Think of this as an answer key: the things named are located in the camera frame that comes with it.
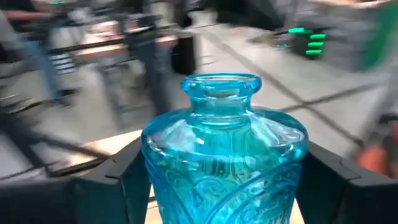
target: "wooden table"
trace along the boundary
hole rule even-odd
[[[133,131],[126,134],[120,134],[99,141],[89,142],[84,146],[95,148],[99,151],[106,152],[109,154],[115,154],[121,150],[124,146],[127,146],[130,142],[139,138],[141,130]],[[91,160],[91,157],[83,156],[81,154],[75,154],[69,159],[70,165],[79,164]],[[154,190],[150,190],[150,196],[154,196]],[[151,202],[148,204],[146,224],[161,224],[162,219],[160,218],[157,202]],[[290,224],[304,224],[303,218],[300,213],[299,206],[296,201],[294,202],[292,215],[290,216]]]
[[[134,32],[139,29],[136,27],[137,24],[135,22],[131,22],[127,24],[127,31]],[[104,42],[106,40],[118,40],[122,39],[123,36],[118,34],[117,32],[117,23],[116,21],[102,22],[100,24],[95,25],[93,30],[96,30],[95,33],[87,33],[85,34],[81,44],[94,44],[99,42]],[[177,44],[177,37],[174,35],[160,37],[157,38],[156,42],[161,47],[172,47]],[[127,46],[124,44],[115,44],[108,45],[103,47],[95,47],[92,49],[81,50],[76,53],[76,56],[83,61],[90,61],[96,58],[109,57],[116,54],[126,54]]]

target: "floor tile line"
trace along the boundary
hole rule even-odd
[[[252,70],[256,72],[258,75],[262,76],[265,78],[267,81],[269,81],[275,88],[289,96],[291,99],[298,101],[300,104],[305,103],[301,97],[299,97],[297,94],[294,92],[290,91],[285,85],[283,85],[280,81],[275,79],[271,74],[265,72],[263,69],[259,68],[257,65],[255,65],[252,61],[250,61],[247,57],[240,55],[237,53],[232,47],[230,47],[227,44],[222,43],[222,41],[214,34],[211,32],[208,32],[205,29],[201,30],[201,33],[203,34],[203,37],[208,39],[209,41],[213,42],[220,50],[223,50],[226,52],[228,55],[230,55],[232,58],[235,60],[239,61],[242,63],[243,66],[245,66],[247,69]],[[310,111],[312,114],[314,114],[319,120],[321,120],[323,123],[325,123],[329,128],[333,129],[337,133],[340,133],[342,136],[344,136],[346,139],[354,142],[357,145],[361,145],[361,140],[358,139],[357,137],[353,136],[349,131],[345,130],[343,127],[341,127],[339,124],[335,123],[332,121],[330,118],[328,118],[326,115],[323,113],[319,112],[315,108],[312,108],[310,106],[306,106],[303,108],[304,110]]]
[[[299,105],[288,106],[288,107],[282,108],[280,110],[289,112],[289,111],[297,110],[300,108],[304,108],[306,106],[315,106],[315,105],[319,105],[321,103],[329,103],[331,101],[340,100],[340,99],[343,99],[343,98],[346,98],[346,97],[349,97],[349,96],[352,96],[355,94],[364,93],[366,91],[373,90],[373,89],[383,86],[383,85],[386,85],[386,83],[372,83],[372,84],[368,84],[368,85],[363,85],[363,86],[359,86],[359,87],[352,88],[349,90],[344,90],[339,93],[331,94],[328,96],[323,96],[323,97],[320,97],[320,98],[317,98],[314,100],[305,101],[304,103],[299,104]]]
[[[213,42],[219,49],[223,50],[228,55],[230,55],[232,58],[234,58],[235,60],[237,60],[240,63],[242,63],[242,65],[244,67],[246,67],[249,70],[252,70],[252,71],[256,72],[257,74],[259,74],[260,76],[265,78],[267,81],[269,81],[272,85],[274,85],[277,89],[279,89],[281,92],[286,94],[291,99],[293,99],[295,101],[298,101],[299,103],[304,103],[304,101],[303,101],[303,99],[301,99],[301,97],[296,95],[294,92],[290,91],[280,81],[275,79],[272,75],[270,75],[269,73],[265,72],[263,69],[261,69],[260,67],[258,67],[254,63],[252,63],[248,58],[246,58],[245,56],[242,56],[239,53],[237,53],[235,50],[232,49],[232,47],[230,47],[227,44],[222,43],[222,41],[220,41],[220,39],[216,35],[212,34],[211,32],[208,32],[205,29],[202,29],[201,32],[204,34],[203,35],[204,38],[206,38],[209,41]]]

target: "gray floor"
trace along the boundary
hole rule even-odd
[[[193,16],[196,23],[189,31],[198,34],[198,72],[244,72],[261,76],[263,87],[254,96],[254,105],[287,108],[359,86],[383,83],[391,74],[386,68],[369,73],[350,73],[321,62],[304,60],[266,44],[250,44],[248,38],[257,35],[258,30],[213,25],[211,18],[214,15],[210,13],[196,12]],[[139,80],[139,69],[133,77],[134,80]],[[118,129],[104,97],[101,76],[93,69],[93,65],[85,65],[78,72],[61,79],[68,86],[82,87],[82,93],[71,108],[55,107],[31,112],[32,117],[41,120],[37,128],[46,133],[84,143],[141,129],[153,116],[150,106],[128,113],[125,115],[128,128]],[[183,76],[176,74],[167,80],[174,108],[189,106],[188,98],[179,90],[181,79]],[[328,121],[336,123],[353,136],[361,137],[364,125],[375,110],[376,103],[383,97],[385,89],[385,85],[379,85],[289,113],[307,127],[311,141],[346,156],[356,146],[330,126]],[[9,92],[32,96],[38,100],[46,98],[38,72],[23,75]],[[149,104],[143,92],[135,88],[131,88],[126,101]],[[4,146],[4,150],[0,151],[2,167],[23,169],[24,166],[16,162],[19,157],[11,152],[11,147],[6,146],[5,141],[0,143]],[[46,149],[44,155],[51,159],[65,156],[51,149]],[[0,169],[0,176],[8,173],[10,169]]]

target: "glass bottle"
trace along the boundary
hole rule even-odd
[[[142,133],[163,223],[289,223],[305,128],[251,107],[261,87],[255,75],[192,75],[181,87],[191,108],[156,117]]]

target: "embossed glass pattern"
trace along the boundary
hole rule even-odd
[[[285,113],[251,107],[261,87],[255,75],[192,75],[181,87],[191,108],[156,117],[142,133],[163,223],[288,223],[305,128]]]

